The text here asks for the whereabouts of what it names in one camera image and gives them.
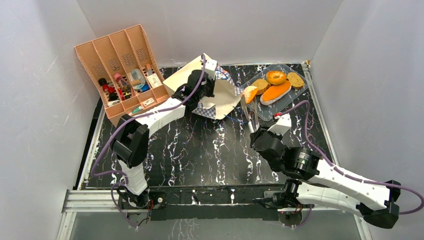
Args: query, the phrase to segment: orange food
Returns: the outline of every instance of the orange food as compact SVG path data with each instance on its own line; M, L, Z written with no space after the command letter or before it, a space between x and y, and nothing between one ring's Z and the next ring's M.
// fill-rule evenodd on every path
M278 99L282 98L286 93L292 89L292 84L289 81L284 81L283 84L273 85L268 88L262 96L260 96L260 103L263 105L270 105L275 103Z
M287 76L282 71L269 71L266 73L266 80L272 85L280 85L284 83Z
M258 88L255 86L248 86L243 90L244 99L246 100L246 104L250 104L256 96L258 92Z

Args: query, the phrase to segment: red cap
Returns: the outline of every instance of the red cap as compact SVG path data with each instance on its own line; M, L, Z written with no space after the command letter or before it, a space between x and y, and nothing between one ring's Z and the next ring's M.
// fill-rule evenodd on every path
M114 87L108 87L108 88L107 88L107 91L108 91L110 94L111 94L111 93L116 92Z
M116 80L117 78L122 77L119 73L115 74L113 78Z
M103 92L107 93L109 91L109 86L107 84L103 84L101 87L103 88Z

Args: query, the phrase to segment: orange bagel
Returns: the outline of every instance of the orange bagel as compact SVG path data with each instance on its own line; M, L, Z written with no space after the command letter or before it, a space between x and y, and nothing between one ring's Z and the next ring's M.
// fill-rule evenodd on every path
M272 85L280 85L287 79L282 71L269 71L266 73L266 80Z

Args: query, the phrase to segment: white label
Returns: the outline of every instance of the white label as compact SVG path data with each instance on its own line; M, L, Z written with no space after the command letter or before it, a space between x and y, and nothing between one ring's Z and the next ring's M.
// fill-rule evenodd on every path
M153 100L153 98L151 97L151 98L147 99L146 101L144 101L144 102L143 102L143 105L144 105L145 107L147 107L147 105L152 104L154 101L155 101L155 100Z
M148 83L150 83L150 86L152 89L159 87L162 85L161 80L159 80L158 75L156 73L153 73L152 75L147 77Z

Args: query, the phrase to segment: bagel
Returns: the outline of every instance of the bagel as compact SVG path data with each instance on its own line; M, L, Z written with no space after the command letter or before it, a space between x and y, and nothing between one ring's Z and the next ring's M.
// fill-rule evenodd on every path
M284 83L287 76L282 71L269 71L266 73L266 80L272 85L280 85Z
M268 88L262 96L260 103L267 106L275 103L292 89L292 84L289 81L284 81L280 85L274 85Z

